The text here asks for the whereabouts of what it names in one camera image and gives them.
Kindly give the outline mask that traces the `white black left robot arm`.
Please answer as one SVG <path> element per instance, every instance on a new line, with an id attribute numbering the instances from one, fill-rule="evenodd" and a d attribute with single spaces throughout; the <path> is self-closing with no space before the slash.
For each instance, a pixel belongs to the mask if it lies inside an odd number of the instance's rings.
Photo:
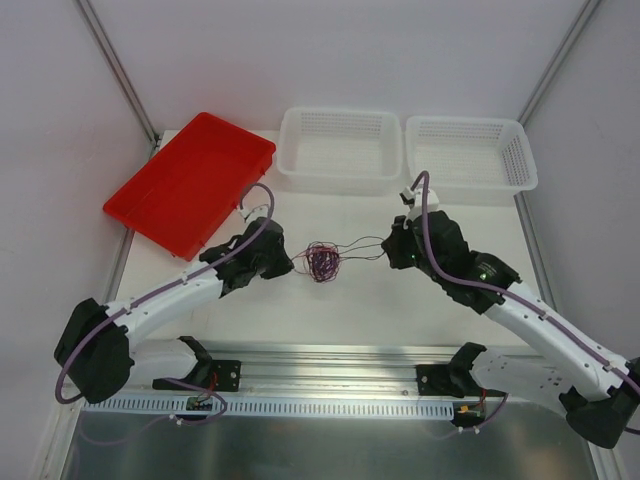
<path id="1" fill-rule="evenodd" d="M 283 227 L 259 217 L 243 234 L 207 249 L 175 279 L 138 298 L 108 304 L 88 298 L 77 304 L 54 350 L 61 375 L 90 404 L 126 385 L 201 392 L 220 386 L 220 361 L 194 337 L 153 340 L 151 334 L 256 277 L 269 280 L 292 269 Z"/>

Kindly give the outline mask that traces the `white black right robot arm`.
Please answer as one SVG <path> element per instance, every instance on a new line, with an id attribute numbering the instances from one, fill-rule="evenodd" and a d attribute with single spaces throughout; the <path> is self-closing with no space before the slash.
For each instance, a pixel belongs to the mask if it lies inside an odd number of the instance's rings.
<path id="1" fill-rule="evenodd" d="M 454 302 L 514 333 L 548 366 L 467 342 L 448 364 L 424 367 L 426 389 L 463 398 L 481 390 L 526 399 L 611 449 L 639 407 L 639 361 L 602 347 L 551 309 L 498 257 L 472 250 L 445 212 L 394 219 L 382 243 L 393 269 L 416 268 Z"/>

